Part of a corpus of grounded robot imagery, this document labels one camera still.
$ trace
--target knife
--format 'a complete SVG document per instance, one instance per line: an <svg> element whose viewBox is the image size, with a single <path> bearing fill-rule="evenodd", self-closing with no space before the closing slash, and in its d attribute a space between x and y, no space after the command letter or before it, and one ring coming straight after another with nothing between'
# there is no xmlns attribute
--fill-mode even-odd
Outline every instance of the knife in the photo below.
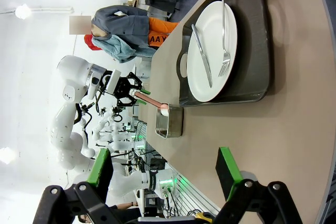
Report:
<svg viewBox="0 0 336 224"><path fill-rule="evenodd" d="M198 37L195 25L192 24L191 28L192 28L192 30L193 30L193 32L195 34L195 38L196 38L196 42L197 42L197 45L198 45L198 49L200 50L200 53L201 53L201 56L202 56L203 65L204 65L204 68L205 68L206 76L208 77L209 86L211 88L212 87L212 78L211 78L211 71L210 71L210 66L209 66L209 60L208 60L208 57L206 56L206 54L204 53L204 51L202 49L200 38Z"/></svg>

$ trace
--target cable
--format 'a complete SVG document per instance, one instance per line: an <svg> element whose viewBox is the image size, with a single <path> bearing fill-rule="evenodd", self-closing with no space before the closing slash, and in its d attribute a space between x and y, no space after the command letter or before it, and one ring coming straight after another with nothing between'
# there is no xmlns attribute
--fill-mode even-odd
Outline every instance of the cable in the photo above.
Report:
<svg viewBox="0 0 336 224"><path fill-rule="evenodd" d="M170 190L170 188L169 188L169 187L167 188L167 190L170 192L170 195L172 196L172 200L173 200L173 203L174 203L174 207L176 208L176 213L177 213L177 216L180 216L180 214L178 213L177 205L175 204L175 200L174 200L174 197L173 197L172 191Z"/></svg>
<svg viewBox="0 0 336 224"><path fill-rule="evenodd" d="M122 154L118 154L118 155L113 155L113 156L111 156L111 157L118 157L118 156L123 156L123 155L128 155L128 154L130 154L130 153L132 153L133 151L129 151L129 152L127 152L127 153L122 153Z"/></svg>
<svg viewBox="0 0 336 224"><path fill-rule="evenodd" d="M96 144L96 146L98 146L98 147L106 147L106 145L99 145L99 144Z"/></svg>
<svg viewBox="0 0 336 224"><path fill-rule="evenodd" d="M142 129L142 126L144 126L146 123L143 123L140 127L140 130L139 130L139 135L138 135L138 140L139 140L139 136L140 136L140 132L141 132L141 129Z"/></svg>
<svg viewBox="0 0 336 224"><path fill-rule="evenodd" d="M103 91L100 90L100 91L99 91L98 98L97 98L97 95L96 95L96 112L97 112L98 114L99 114L99 105L98 105L98 102L99 102L100 97L101 97L102 94L103 94Z"/></svg>
<svg viewBox="0 0 336 224"><path fill-rule="evenodd" d="M138 158L142 159L142 161L143 161L144 164L149 168L149 170L155 170L155 169L153 169L150 165L148 165L147 162L146 162L142 157L140 157L140 155L143 155L143 154L138 154L138 153L135 152L135 151L143 151L142 149L134 150L134 157L138 157Z"/></svg>
<svg viewBox="0 0 336 224"><path fill-rule="evenodd" d="M166 211L167 213L167 217L170 217L170 216L174 216L171 212L172 212L172 208L166 208L166 205L165 205L165 201L163 201L162 205L161 205L161 208L162 210Z"/></svg>
<svg viewBox="0 0 336 224"><path fill-rule="evenodd" d="M170 209L170 206L169 206L169 198L166 197L166 200L167 200L167 207L168 207L168 209Z"/></svg>
<svg viewBox="0 0 336 224"><path fill-rule="evenodd" d="M74 125L76 124L76 123L78 123L80 120L81 120L81 118L82 118L82 110L81 110L81 108L80 108L80 105L79 105L79 103L76 103L76 110L77 110L77 118L75 119L75 121L74 121Z"/></svg>
<svg viewBox="0 0 336 224"><path fill-rule="evenodd" d="M188 216L191 215L191 214L196 215L195 211L202 212L202 211L200 211L199 209L194 209L194 210L190 210L190 211L187 213L187 215L188 215Z"/></svg>
<svg viewBox="0 0 336 224"><path fill-rule="evenodd" d="M116 123L120 123L120 122L122 121L122 116L119 115L119 114L116 114L116 115L114 116L114 121L115 121Z"/></svg>
<svg viewBox="0 0 336 224"><path fill-rule="evenodd" d="M64 189L67 188L67 186L69 185L69 176L68 176L68 170L65 172L65 174L67 175L67 185L65 187L63 187Z"/></svg>
<svg viewBox="0 0 336 224"><path fill-rule="evenodd" d="M156 152L156 150L152 150L152 151L150 151L150 152L146 152L146 153L141 153L141 155L146 155L146 154L148 154L148 153L152 153L152 152Z"/></svg>
<svg viewBox="0 0 336 224"><path fill-rule="evenodd" d="M92 120L92 115L89 113L89 112L86 112L89 116L90 116L90 119L89 119L89 121L85 124L85 126L84 126L84 129L86 129L86 126L88 126L88 124L91 122L91 120Z"/></svg>
<svg viewBox="0 0 336 224"><path fill-rule="evenodd" d="M96 97L96 112L99 113L99 105L98 105L97 95L95 94L94 97Z"/></svg>
<svg viewBox="0 0 336 224"><path fill-rule="evenodd" d="M89 145L89 136L88 136L88 133L86 132L85 129L84 129L84 133L85 133L85 136L86 136L86 143Z"/></svg>
<svg viewBox="0 0 336 224"><path fill-rule="evenodd" d="M173 214L173 216L176 216L175 208L172 208L172 207L170 208L170 214L171 214L172 210L174 210L174 214Z"/></svg>
<svg viewBox="0 0 336 224"><path fill-rule="evenodd" d="M8 12L3 12L3 13L0 13L0 14L9 14L9 13L15 13L15 11L14 10L10 10Z"/></svg>
<svg viewBox="0 0 336 224"><path fill-rule="evenodd" d="M136 130L135 130L135 139L134 139L135 141L136 141L136 140L139 140L139 137L138 137L138 139L137 139L137 129L138 129L138 125L139 125L140 122L141 122L141 123L145 123L144 121L139 120L138 123L137 123L137 125L134 127L134 128L136 129Z"/></svg>

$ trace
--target yellow tool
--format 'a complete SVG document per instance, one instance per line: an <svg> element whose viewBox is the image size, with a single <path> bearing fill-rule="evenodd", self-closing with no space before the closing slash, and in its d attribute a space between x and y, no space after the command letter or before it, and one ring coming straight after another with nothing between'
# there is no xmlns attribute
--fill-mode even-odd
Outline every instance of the yellow tool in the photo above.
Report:
<svg viewBox="0 0 336 224"><path fill-rule="evenodd" d="M213 214L210 212L198 212L195 217L206 220L209 223L212 223L212 221L215 219L215 216L213 216Z"/></svg>

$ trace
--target beige table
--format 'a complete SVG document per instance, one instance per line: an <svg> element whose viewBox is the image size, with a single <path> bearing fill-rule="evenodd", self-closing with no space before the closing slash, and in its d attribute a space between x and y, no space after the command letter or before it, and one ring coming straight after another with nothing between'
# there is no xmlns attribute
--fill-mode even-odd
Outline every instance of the beige table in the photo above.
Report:
<svg viewBox="0 0 336 224"><path fill-rule="evenodd" d="M179 103L176 59L182 27L199 0L152 61L151 97ZM217 150L229 146L241 170L267 185L287 184L303 223L315 223L326 201L334 161L336 76L324 0L267 0L273 27L275 84L257 103L185 108L183 135L155 134L148 106L148 142L218 206L224 196L215 171ZM260 223L248 213L242 223Z"/></svg>

